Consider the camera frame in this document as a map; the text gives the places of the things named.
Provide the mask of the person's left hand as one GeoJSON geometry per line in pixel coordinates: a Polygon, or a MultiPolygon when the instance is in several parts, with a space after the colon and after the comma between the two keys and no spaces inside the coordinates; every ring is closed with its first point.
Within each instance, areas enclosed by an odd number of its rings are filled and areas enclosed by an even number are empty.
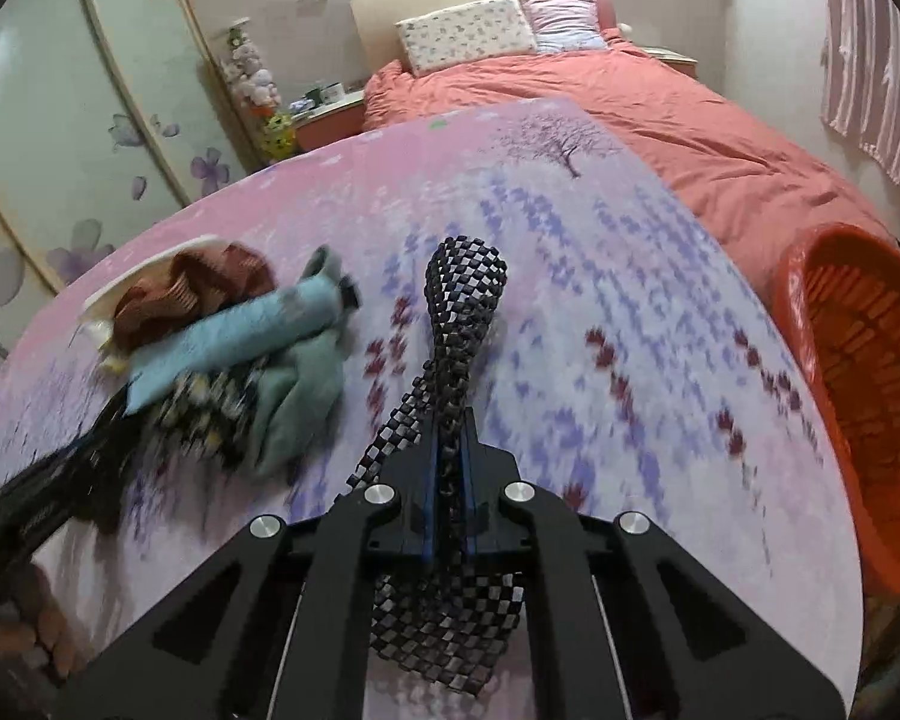
{"type": "Polygon", "coordinates": [[[86,657],[45,571],[30,562],[9,580],[6,590],[0,600],[0,656],[43,652],[61,679],[84,670],[86,657]]]}

